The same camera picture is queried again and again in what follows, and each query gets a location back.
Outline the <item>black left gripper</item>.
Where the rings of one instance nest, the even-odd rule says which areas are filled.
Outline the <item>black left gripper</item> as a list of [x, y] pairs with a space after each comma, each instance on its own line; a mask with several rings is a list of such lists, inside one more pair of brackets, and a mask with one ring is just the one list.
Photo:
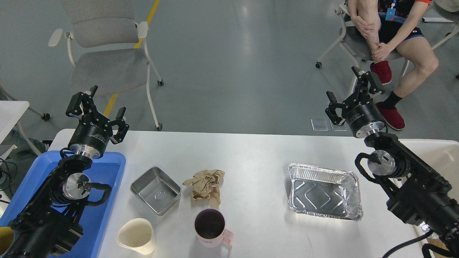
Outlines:
[[[109, 122], [109, 130], [95, 126], [105, 123], [105, 116], [97, 111], [93, 101], [97, 89], [95, 85], [86, 92], [73, 95], [66, 110], [67, 116], [80, 120], [68, 148], [74, 154], [90, 159], [103, 157], [109, 139], [114, 145], [123, 142], [129, 129], [124, 118], [126, 107], [121, 107], [115, 119]], [[113, 134], [113, 127], [118, 128], [116, 134]]]

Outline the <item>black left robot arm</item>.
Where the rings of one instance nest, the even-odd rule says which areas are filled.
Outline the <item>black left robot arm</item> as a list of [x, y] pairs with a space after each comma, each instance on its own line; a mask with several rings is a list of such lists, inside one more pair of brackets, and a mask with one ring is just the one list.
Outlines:
[[69, 253], [82, 237], [79, 221], [85, 207], [104, 204], [112, 191], [105, 183], [91, 182], [84, 173], [93, 160], [103, 157], [108, 142], [123, 142], [129, 125], [124, 120], [125, 107], [116, 119], [110, 120], [97, 111], [93, 97], [95, 85], [86, 92], [73, 95], [67, 116], [79, 124], [61, 160], [33, 194], [10, 226], [16, 233], [6, 250], [5, 258], [46, 258]]

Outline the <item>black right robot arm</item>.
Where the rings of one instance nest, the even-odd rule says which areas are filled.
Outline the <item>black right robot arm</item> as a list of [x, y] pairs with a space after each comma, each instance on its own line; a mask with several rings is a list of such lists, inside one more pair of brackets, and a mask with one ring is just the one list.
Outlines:
[[356, 66], [352, 71], [357, 79], [351, 87], [352, 93], [339, 102], [334, 93], [328, 91], [330, 104], [326, 114], [334, 125], [347, 123], [354, 137], [364, 139], [365, 145], [374, 148], [371, 154], [359, 153], [355, 165], [361, 175], [381, 186], [388, 195], [388, 210], [406, 224], [424, 222], [429, 227], [427, 233], [395, 246], [384, 257], [436, 233], [446, 248], [426, 243], [422, 246], [423, 256], [429, 258], [430, 252], [434, 252], [457, 258], [459, 206], [448, 196], [451, 184], [403, 145], [395, 134], [387, 132], [388, 123], [371, 97], [381, 90], [377, 75], [363, 72]]

